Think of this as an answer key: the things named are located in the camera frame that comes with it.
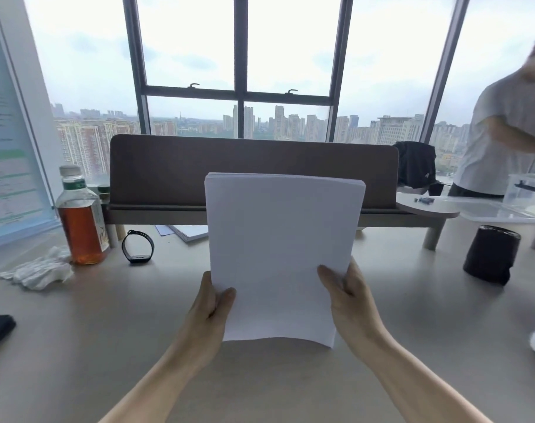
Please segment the stack of white paper sheets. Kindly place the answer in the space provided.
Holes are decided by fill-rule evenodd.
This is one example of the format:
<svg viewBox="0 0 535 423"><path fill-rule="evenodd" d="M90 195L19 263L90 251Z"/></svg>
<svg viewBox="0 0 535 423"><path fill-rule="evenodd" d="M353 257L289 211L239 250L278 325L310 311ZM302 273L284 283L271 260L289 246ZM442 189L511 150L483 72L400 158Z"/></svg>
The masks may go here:
<svg viewBox="0 0 535 423"><path fill-rule="evenodd" d="M204 186L212 283L236 290L223 340L333 348L330 297L317 267L345 274L364 181L210 172Z"/></svg>

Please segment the person's right forearm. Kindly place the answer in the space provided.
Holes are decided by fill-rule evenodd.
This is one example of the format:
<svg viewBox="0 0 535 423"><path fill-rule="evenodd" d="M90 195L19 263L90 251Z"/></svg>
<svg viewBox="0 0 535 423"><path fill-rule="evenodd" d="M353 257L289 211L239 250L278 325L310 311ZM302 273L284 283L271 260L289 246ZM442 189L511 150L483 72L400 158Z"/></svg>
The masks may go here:
<svg viewBox="0 0 535 423"><path fill-rule="evenodd" d="M339 329L406 423L493 423L386 330Z"/></svg>

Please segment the dark window frame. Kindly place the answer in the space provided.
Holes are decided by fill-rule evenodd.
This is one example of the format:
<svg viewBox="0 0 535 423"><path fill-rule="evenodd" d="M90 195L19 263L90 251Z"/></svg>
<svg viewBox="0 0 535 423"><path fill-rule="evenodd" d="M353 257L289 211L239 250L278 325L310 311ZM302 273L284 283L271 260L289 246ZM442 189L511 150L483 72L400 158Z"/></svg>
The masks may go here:
<svg viewBox="0 0 535 423"><path fill-rule="evenodd" d="M131 70L137 100L137 113L142 134L151 134L148 96L185 98L201 100L233 100L237 102L238 139L244 138L244 102L278 103L294 105L328 106L329 120L326 141L333 142L337 110L342 90L345 58L354 0L340 0L339 16L335 37L330 89L327 96L294 94L291 89L285 93L256 92L248 90L248 37L249 0L234 1L234 89L200 89L197 83L188 87L149 85L147 82L142 33L137 0L123 0L125 25L128 36ZM445 90L450 67L470 0L455 0L452 17L447 31L439 67L433 82L431 97L422 124L420 142L429 143Z"/></svg>

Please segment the brown tea plastic bottle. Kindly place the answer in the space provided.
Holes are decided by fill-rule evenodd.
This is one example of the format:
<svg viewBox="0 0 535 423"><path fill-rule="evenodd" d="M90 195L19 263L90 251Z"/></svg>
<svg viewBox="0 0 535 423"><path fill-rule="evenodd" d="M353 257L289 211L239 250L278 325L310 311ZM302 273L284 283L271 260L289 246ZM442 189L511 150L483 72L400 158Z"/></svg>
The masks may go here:
<svg viewBox="0 0 535 423"><path fill-rule="evenodd" d="M109 249L109 239L101 200L90 190L79 166L59 168L63 191L55 202L66 241L75 265L102 262Z"/></svg>

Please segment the white notebook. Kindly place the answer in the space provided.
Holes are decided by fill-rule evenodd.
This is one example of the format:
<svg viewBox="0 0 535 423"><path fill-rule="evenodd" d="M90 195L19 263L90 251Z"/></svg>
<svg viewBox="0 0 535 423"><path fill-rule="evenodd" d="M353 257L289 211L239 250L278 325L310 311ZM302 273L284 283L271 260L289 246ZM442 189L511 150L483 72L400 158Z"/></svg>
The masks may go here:
<svg viewBox="0 0 535 423"><path fill-rule="evenodd" d="M189 243L208 237L207 225L167 225L183 242Z"/></svg>

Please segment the white cotton gloves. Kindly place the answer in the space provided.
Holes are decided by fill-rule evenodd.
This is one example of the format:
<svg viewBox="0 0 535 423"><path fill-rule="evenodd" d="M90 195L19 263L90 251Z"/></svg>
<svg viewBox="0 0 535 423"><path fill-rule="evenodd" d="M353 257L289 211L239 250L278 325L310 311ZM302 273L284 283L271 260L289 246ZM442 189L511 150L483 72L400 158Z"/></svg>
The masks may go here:
<svg viewBox="0 0 535 423"><path fill-rule="evenodd" d="M52 247L44 256L0 272L0 279L29 291L42 291L52 283L65 283L72 277L71 261L67 247Z"/></svg>

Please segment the black jacket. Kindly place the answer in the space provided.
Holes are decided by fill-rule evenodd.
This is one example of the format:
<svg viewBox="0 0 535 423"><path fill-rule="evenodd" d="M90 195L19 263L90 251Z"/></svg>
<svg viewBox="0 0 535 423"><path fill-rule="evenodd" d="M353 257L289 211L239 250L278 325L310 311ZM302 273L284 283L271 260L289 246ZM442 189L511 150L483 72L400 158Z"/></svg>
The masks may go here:
<svg viewBox="0 0 535 423"><path fill-rule="evenodd" d="M396 142L398 150L397 192L440 196L444 184L436 179L436 149L423 142Z"/></svg>

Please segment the black cylindrical pen holder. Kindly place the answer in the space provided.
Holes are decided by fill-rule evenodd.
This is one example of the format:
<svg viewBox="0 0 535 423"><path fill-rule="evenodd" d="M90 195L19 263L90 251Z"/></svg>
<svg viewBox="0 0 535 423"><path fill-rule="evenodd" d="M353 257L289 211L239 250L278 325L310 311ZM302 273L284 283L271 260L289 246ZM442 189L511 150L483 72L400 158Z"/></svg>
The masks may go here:
<svg viewBox="0 0 535 423"><path fill-rule="evenodd" d="M464 272L504 287L510 280L520 241L521 235L510 229L480 225L464 261Z"/></svg>

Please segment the clear plastic storage box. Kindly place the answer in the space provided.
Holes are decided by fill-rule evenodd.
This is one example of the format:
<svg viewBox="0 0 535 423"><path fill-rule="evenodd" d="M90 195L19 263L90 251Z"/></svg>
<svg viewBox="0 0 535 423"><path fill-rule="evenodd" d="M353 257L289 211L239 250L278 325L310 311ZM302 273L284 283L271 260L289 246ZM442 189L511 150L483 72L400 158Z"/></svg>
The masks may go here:
<svg viewBox="0 0 535 423"><path fill-rule="evenodd" d="M535 174L511 175L503 199L437 197L454 205L466 220L535 224Z"/></svg>

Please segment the person's right hand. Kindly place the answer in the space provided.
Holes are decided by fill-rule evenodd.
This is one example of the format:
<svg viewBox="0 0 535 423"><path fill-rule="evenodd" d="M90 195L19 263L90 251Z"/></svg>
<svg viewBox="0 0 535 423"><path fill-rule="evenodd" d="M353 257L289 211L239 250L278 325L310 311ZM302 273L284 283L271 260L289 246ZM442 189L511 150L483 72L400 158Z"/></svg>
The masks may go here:
<svg viewBox="0 0 535 423"><path fill-rule="evenodd" d="M340 304L331 303L331 313L337 332L351 352L361 361L377 356L391 340L379 315L377 305L365 278L352 258L344 274L353 297Z"/></svg>

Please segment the person's left hand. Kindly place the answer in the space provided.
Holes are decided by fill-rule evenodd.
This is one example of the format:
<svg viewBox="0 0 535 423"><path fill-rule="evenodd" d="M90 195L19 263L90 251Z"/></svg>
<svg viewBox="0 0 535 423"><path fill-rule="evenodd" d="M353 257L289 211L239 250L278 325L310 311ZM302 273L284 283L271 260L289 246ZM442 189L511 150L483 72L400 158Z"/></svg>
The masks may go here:
<svg viewBox="0 0 535 423"><path fill-rule="evenodd" d="M175 336L175 359L194 375L206 367L220 350L228 319L212 319L211 313L222 292L215 289L211 271L204 272L198 294Z"/></svg>

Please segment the black wrist band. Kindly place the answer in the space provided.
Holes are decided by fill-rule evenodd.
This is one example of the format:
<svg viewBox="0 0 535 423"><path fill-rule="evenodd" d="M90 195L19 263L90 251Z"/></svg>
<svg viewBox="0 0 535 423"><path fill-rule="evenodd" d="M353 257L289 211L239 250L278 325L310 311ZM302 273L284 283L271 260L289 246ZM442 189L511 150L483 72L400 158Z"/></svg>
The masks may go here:
<svg viewBox="0 0 535 423"><path fill-rule="evenodd" d="M129 229L121 241L121 251L130 266L142 266L153 259L155 243L147 233Z"/></svg>

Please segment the person's left forearm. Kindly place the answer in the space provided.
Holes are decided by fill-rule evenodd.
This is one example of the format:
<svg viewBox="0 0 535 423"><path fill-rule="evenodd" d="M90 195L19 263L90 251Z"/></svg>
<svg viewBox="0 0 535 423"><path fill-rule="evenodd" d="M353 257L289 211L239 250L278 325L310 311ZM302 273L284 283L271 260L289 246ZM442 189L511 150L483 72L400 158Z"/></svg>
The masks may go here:
<svg viewBox="0 0 535 423"><path fill-rule="evenodd" d="M216 356L222 338L214 333L178 336L98 423L165 423L186 385Z"/></svg>

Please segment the standing poster board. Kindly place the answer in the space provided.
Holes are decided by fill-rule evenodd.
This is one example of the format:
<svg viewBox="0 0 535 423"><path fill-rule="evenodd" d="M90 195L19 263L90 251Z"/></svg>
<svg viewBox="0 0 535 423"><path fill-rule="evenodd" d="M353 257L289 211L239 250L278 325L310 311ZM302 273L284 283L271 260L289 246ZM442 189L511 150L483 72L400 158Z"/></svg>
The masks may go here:
<svg viewBox="0 0 535 423"><path fill-rule="evenodd" d="M58 224L0 17L0 247Z"/></svg>

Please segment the brown desk divider panel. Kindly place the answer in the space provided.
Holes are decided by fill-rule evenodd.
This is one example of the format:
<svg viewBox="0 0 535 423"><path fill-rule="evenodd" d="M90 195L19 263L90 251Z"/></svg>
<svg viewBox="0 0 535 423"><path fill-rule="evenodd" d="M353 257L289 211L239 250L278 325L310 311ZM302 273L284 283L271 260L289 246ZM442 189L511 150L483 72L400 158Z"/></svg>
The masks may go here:
<svg viewBox="0 0 535 423"><path fill-rule="evenodd" d="M364 210L396 208L398 150L387 145L116 135L110 203L204 206L210 172L362 180Z"/></svg>

